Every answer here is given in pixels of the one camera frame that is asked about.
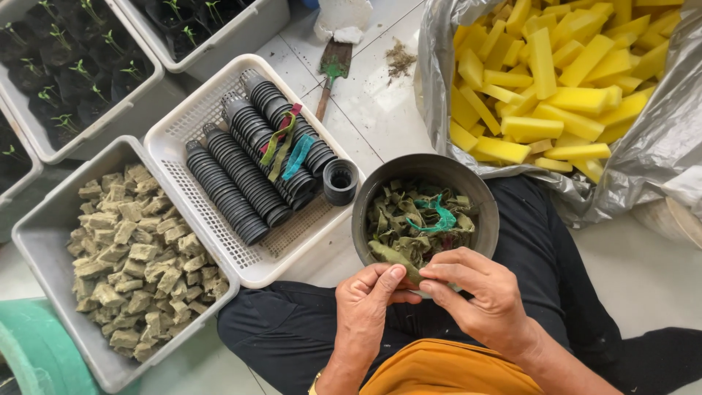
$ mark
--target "orange shirt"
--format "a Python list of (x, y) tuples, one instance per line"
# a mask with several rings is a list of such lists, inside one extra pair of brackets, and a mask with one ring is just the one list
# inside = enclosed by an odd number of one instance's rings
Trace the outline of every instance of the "orange shirt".
[(360, 395), (537, 395), (519, 366), (490, 349), (418, 340), (385, 361)]

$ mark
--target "gray bowl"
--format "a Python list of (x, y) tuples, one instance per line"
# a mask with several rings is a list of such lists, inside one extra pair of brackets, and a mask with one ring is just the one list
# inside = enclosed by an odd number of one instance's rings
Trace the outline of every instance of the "gray bowl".
[(368, 266), (378, 260), (368, 248), (367, 212), (384, 185), (392, 180), (422, 177), (436, 186), (453, 188), (461, 195), (468, 196), (479, 207), (474, 221), (477, 237), (470, 239), (470, 249), (492, 258), (497, 246), (500, 230), (500, 217), (497, 204), (476, 173), (451, 158), (435, 154), (412, 154), (393, 159), (375, 170), (363, 183), (353, 207), (351, 235), (354, 247), (363, 265)]

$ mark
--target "wooden handle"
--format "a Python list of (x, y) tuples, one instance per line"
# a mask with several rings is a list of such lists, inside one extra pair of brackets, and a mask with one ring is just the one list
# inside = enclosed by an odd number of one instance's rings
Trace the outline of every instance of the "wooden handle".
[(317, 106), (317, 119), (320, 122), (324, 121), (324, 113), (326, 112), (326, 104), (329, 102), (329, 96), (331, 96), (331, 88), (325, 86), (322, 91), (322, 98), (319, 99), (319, 105)]

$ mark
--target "white plastic bin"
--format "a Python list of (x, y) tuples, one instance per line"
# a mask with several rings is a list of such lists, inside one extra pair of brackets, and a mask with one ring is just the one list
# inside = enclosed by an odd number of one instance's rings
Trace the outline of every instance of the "white plastic bin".
[(288, 0), (256, 0), (180, 62), (168, 52), (164, 35), (130, 0), (113, 0), (169, 72), (207, 81), (230, 60), (256, 52), (290, 20)]
[[(82, 214), (80, 205), (83, 200), (78, 196), (78, 190), (90, 180), (124, 171), (126, 164), (136, 162), (142, 162), (154, 176), (161, 171), (144, 154), (144, 148), (136, 138), (119, 137), (51, 191), (43, 202), (15, 225), (12, 234), (13, 241), (27, 260), (46, 297), (51, 300), (83, 359), (102, 389), (110, 394), (119, 392), (161, 362), (188, 337), (202, 329), (205, 321), (239, 292), (233, 266), (220, 265), (229, 278), (229, 291), (142, 364), (114, 352), (103, 337), (100, 326), (90, 321), (86, 314), (76, 312), (78, 303), (71, 292), (74, 278), (72, 262), (75, 258), (66, 250), (66, 242), (70, 239), (71, 231), (80, 226), (78, 216)], [(179, 211), (187, 209), (177, 196), (171, 197), (171, 201)], [(192, 224), (191, 219), (185, 215), (183, 217), (188, 224)]]
[(10, 241), (15, 222), (28, 213), (38, 202), (41, 202), (50, 190), (78, 167), (78, 164), (66, 162), (60, 166), (44, 165), (2, 99), (0, 99), (0, 112), (17, 134), (22, 147), (27, 151), (27, 156), (32, 161), (29, 173), (0, 194), (0, 243), (3, 243)]
[[(284, 225), (273, 229), (263, 241), (247, 247), (207, 198), (185, 164), (185, 143), (204, 137), (204, 124), (223, 121), (220, 99), (233, 89), (244, 93), (239, 77), (249, 69), (275, 83), (292, 103), (302, 104), (265, 60), (256, 55), (241, 55), (154, 125), (144, 139), (144, 146), (160, 169), (157, 179), (168, 196), (187, 203), (178, 209), (210, 254), (227, 267), (234, 267), (244, 287), (261, 288), (275, 281), (303, 255), (313, 253), (320, 241), (351, 217), (353, 204), (334, 207), (324, 196), (319, 196)], [(337, 156), (351, 160), (310, 109), (303, 106), (301, 114)], [(359, 172), (358, 188), (365, 179)]]
[[(105, 0), (105, 2), (153, 63), (154, 74), (60, 150), (57, 151), (51, 147), (46, 130), (27, 107), (29, 98), (15, 88), (8, 78), (7, 67), (0, 64), (0, 98), (5, 100), (20, 128), (26, 131), (27, 140), (42, 162), (55, 164), (67, 157), (89, 160), (117, 136), (142, 137), (149, 127), (186, 97), (185, 92), (166, 76), (164, 66), (134, 30), (119, 7), (113, 0)], [(0, 1), (0, 25), (4, 26), (7, 22), (21, 19), (24, 12), (35, 4), (35, 1), (28, 0)]]

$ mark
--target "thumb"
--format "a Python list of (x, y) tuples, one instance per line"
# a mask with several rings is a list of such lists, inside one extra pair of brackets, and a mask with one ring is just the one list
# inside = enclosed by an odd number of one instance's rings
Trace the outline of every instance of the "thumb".
[(406, 273), (407, 269), (400, 264), (390, 267), (380, 275), (369, 296), (385, 306)]
[(475, 312), (475, 306), (449, 288), (448, 285), (441, 284), (436, 280), (422, 281), (419, 283), (419, 289), (431, 295), (434, 303), (448, 311), (461, 330), (466, 332), (467, 324)]

